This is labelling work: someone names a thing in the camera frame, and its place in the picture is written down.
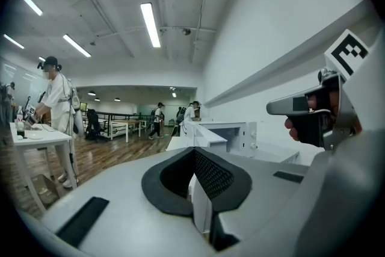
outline black pants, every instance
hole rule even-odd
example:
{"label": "black pants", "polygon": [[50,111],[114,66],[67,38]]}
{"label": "black pants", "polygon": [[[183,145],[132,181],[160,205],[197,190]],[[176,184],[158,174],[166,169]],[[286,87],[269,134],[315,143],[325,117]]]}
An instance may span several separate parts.
{"label": "black pants", "polygon": [[150,136],[154,135],[155,133],[157,133],[158,136],[161,135],[161,126],[160,126],[159,122],[154,122],[154,129],[150,133]]}

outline white shirt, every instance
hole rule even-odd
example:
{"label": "white shirt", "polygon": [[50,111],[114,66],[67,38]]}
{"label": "white shirt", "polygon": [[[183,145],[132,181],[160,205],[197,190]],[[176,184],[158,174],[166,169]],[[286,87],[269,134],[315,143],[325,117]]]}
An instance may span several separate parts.
{"label": "white shirt", "polygon": [[70,86],[64,75],[58,74],[53,81],[49,81],[46,94],[43,96],[42,103],[51,108],[51,119],[58,119],[64,113],[70,112]]}
{"label": "white shirt", "polygon": [[195,118],[195,109],[194,107],[189,106],[185,111],[183,121],[186,121],[186,122],[192,121],[191,118]]}
{"label": "white shirt", "polygon": [[11,102],[13,100],[13,89],[10,84],[5,85],[5,89],[7,91],[7,95],[5,96],[5,102]]}
{"label": "white shirt", "polygon": [[159,107],[156,107],[154,122],[159,123],[160,118],[161,118],[161,109]]}

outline black cap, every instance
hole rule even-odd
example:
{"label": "black cap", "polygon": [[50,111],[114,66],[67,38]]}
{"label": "black cap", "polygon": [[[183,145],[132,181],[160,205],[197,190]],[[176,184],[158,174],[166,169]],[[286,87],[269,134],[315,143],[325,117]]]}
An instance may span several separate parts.
{"label": "black cap", "polygon": [[58,67],[58,60],[55,57],[47,57],[46,61],[43,63],[43,67],[45,66],[55,66]]}

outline black handle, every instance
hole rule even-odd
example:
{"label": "black handle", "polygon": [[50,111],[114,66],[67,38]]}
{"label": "black handle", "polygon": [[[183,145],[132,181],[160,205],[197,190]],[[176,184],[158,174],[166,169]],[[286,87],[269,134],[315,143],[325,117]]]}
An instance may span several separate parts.
{"label": "black handle", "polygon": [[322,147],[321,114],[289,116],[289,119],[298,132],[300,142]]}

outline finger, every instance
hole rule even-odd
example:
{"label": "finger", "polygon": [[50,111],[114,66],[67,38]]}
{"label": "finger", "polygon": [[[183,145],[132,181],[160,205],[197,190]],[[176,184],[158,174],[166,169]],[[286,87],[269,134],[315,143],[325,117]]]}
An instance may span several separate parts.
{"label": "finger", "polygon": [[285,121],[285,128],[286,129],[292,129],[293,127],[294,127],[293,123],[290,121],[289,118],[287,118]]}
{"label": "finger", "polygon": [[309,106],[309,108],[312,108],[312,109],[316,109],[317,108],[317,99],[315,96],[309,96],[309,98],[307,99],[307,105]]}
{"label": "finger", "polygon": [[290,131],[289,131],[289,135],[296,141],[299,141],[298,139],[298,132],[296,129],[292,128]]}
{"label": "finger", "polygon": [[336,116],[338,114],[339,91],[329,92],[331,111]]}

